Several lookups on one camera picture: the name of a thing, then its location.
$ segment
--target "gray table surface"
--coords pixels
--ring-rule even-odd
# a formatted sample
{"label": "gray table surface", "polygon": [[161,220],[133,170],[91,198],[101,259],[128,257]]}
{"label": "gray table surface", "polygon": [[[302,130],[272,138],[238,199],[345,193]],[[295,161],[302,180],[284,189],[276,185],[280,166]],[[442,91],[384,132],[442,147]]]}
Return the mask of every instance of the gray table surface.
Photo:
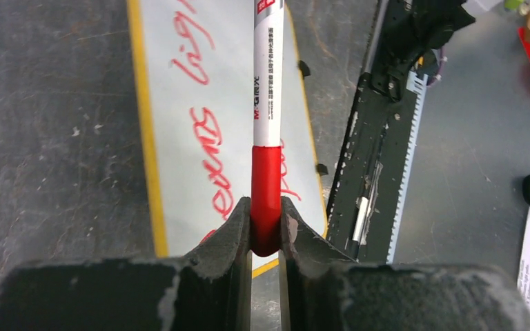
{"label": "gray table surface", "polygon": [[[288,4],[312,71],[305,86],[318,159],[331,171],[327,194],[376,2]],[[398,261],[516,270],[530,66],[514,28],[488,14],[446,50],[444,80],[424,109]],[[152,254],[124,1],[0,0],[0,280],[29,259]],[[254,281],[254,330],[279,328],[277,277]]]}

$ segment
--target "green toy block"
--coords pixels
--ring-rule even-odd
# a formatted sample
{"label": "green toy block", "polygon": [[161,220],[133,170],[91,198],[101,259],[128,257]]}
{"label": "green toy block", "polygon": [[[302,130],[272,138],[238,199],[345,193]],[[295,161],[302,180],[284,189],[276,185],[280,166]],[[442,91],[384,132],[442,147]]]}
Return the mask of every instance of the green toy block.
{"label": "green toy block", "polygon": [[504,0],[504,7],[507,10],[516,10],[524,0]]}

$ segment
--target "yellow border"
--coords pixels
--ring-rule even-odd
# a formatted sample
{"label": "yellow border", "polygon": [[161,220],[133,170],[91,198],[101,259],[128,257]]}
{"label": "yellow border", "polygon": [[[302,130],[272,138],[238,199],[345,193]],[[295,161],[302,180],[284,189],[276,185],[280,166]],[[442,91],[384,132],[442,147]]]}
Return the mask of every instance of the yellow border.
{"label": "yellow border", "polygon": [[153,243],[155,245],[155,254],[158,257],[167,257],[170,251],[168,248],[166,224],[164,222],[164,210],[161,204],[161,192],[159,191],[159,169],[157,168],[157,155],[155,154],[155,139],[143,39],[143,22],[141,22],[141,8],[138,0],[127,0],[127,6]]}
{"label": "yellow border", "polygon": [[[153,134],[153,120],[151,115],[151,101],[149,92],[149,80],[147,78],[147,65],[145,58],[145,46],[143,37],[143,24],[141,22],[141,8],[138,0],[127,0],[129,11],[129,24],[131,33],[131,45],[133,49],[133,67],[135,69],[135,85],[137,88],[137,101],[139,104],[139,122],[141,126],[141,139],[143,140],[143,155],[145,161],[145,173],[147,178],[149,209],[151,216],[151,225],[153,230],[153,243],[155,244],[155,254],[158,257],[166,257],[169,255],[166,224],[164,221],[164,211],[161,204],[161,192],[159,189],[159,170],[157,166],[157,155],[155,154],[155,139]],[[289,16],[289,23],[293,33],[293,47],[295,50],[296,59],[300,59],[300,52],[297,48],[297,36],[293,27],[293,18],[291,11],[287,8]],[[314,145],[314,136],[312,132],[312,125],[310,120],[310,110],[308,107],[308,100],[306,98],[306,89],[304,81],[300,80],[302,87],[302,96],[304,98],[304,107],[306,108],[306,120],[308,122],[308,130],[310,132],[310,142],[312,146],[314,164],[317,163],[316,149]],[[324,207],[324,197],[322,195],[322,181],[320,176],[317,176],[318,186],[320,187],[320,201]],[[328,232],[328,217],[324,213],[324,234],[326,238]],[[257,269],[253,270],[252,277],[255,278],[279,264],[279,260],[275,259],[268,262]]]}
{"label": "yellow border", "polygon": [[[293,33],[293,48],[295,50],[295,58],[299,61],[300,51],[297,48],[297,36],[295,35],[295,28],[293,27],[293,17],[291,16],[291,11],[289,10],[289,7],[286,6],[286,8],[287,8],[287,14],[289,16],[289,25],[291,27],[291,32]],[[308,121],[308,131],[310,132],[310,142],[312,144],[312,151],[314,154],[314,165],[316,165],[318,163],[318,156],[316,155],[316,147],[314,145],[314,133],[312,131],[312,121],[310,120],[310,108],[308,107],[308,99],[306,98],[306,87],[304,86],[303,79],[300,79],[300,85],[302,87],[302,96],[304,98],[304,106],[306,107],[306,120]],[[326,215],[326,210],[324,209],[324,195],[322,194],[322,180],[320,179],[319,175],[317,175],[317,179],[318,179],[318,186],[320,187],[320,201],[322,204],[322,212],[324,213],[324,234],[322,236],[326,238],[326,235],[328,234],[328,215]],[[253,278],[255,278],[277,267],[277,265],[279,265],[279,259],[275,259],[253,270],[252,276]]]}

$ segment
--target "red and white marker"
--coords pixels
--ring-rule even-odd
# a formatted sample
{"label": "red and white marker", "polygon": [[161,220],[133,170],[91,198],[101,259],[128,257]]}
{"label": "red and white marker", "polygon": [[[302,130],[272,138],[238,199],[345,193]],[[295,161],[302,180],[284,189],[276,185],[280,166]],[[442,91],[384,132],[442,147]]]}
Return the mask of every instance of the red and white marker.
{"label": "red and white marker", "polygon": [[279,250],[284,0],[255,0],[251,249]]}

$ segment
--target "perforated metal strip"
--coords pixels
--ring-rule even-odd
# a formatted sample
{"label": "perforated metal strip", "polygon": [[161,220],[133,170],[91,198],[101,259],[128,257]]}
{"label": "perforated metal strip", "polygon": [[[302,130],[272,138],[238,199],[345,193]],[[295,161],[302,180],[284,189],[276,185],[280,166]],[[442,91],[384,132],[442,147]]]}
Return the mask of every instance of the perforated metal strip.
{"label": "perforated metal strip", "polygon": [[395,217],[393,219],[393,229],[391,231],[389,252],[387,253],[387,263],[393,263],[393,257],[395,256],[395,247],[397,245],[397,238],[399,236],[401,216],[403,214],[403,206],[405,204],[405,196],[407,194],[407,185],[409,182],[409,175],[411,173],[411,163],[413,161],[413,153],[415,152],[415,143],[418,140],[418,130],[420,129],[420,120],[422,118],[422,109],[424,107],[424,99],[426,96],[427,81],[428,77],[426,75],[424,75],[423,78],[419,78],[414,72],[410,72],[409,78],[407,79],[407,90],[416,93],[418,97],[415,100],[415,111],[413,112],[413,119],[411,120],[411,132],[409,133],[407,155],[405,156],[403,176],[401,179],[401,186],[399,187],[397,209],[395,210]]}

